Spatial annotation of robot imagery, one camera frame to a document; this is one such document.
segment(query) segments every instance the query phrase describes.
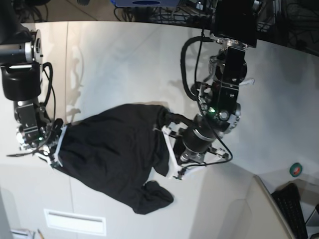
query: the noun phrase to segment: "white tabletop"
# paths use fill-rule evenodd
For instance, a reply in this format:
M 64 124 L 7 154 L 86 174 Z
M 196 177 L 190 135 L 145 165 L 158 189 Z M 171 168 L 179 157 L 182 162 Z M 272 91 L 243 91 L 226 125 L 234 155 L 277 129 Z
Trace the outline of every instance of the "white tabletop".
M 41 23 L 36 27 L 42 30 L 43 52 L 54 67 L 58 115 L 63 119 L 82 120 L 125 103 L 162 104 L 189 118 L 198 112 L 196 103 L 183 91 L 179 60 L 182 46 L 200 35 L 199 29 L 128 22 Z M 199 79 L 207 76 L 208 58 L 219 48 L 215 43 L 203 44 Z M 197 51 L 198 44 L 194 44 L 186 56 L 190 84 Z M 182 182 L 152 173 L 150 179 L 172 192 L 175 202 L 147 217 L 134 214 L 127 206 L 75 179 L 63 179 L 64 187 L 70 187 L 67 193 L 71 198 L 66 201 L 71 202 L 71 211 L 106 217 L 110 238 L 144 239 L 150 234 L 155 239 L 191 238 L 206 227 L 210 227 L 207 236 L 216 238 L 229 204 L 245 198 L 253 174 L 261 175 L 270 191 L 293 180 L 289 168 L 295 162 L 303 165 L 304 177 L 319 177 L 319 59 L 263 41 L 258 41 L 256 49 L 248 49 L 245 59 L 247 77 L 255 78 L 256 83 L 240 89 L 242 117 L 224 137 L 234 154 L 232 163 L 207 168 Z M 2 93 L 0 96 L 5 123 L 0 125 L 5 132 L 1 140 L 6 142 L 0 149 L 7 154 L 16 148 L 16 124 L 11 102 Z M 0 163 L 45 167 L 31 157 L 15 159 L 14 163 L 2 157 Z M 1 186 L 20 195 L 19 188 L 9 181 L 9 173 L 3 178 L 0 174 Z M 60 195 L 58 187 L 55 192 Z M 43 207 L 66 210 L 60 203 Z M 195 221 L 203 219 L 206 221 L 199 227 Z

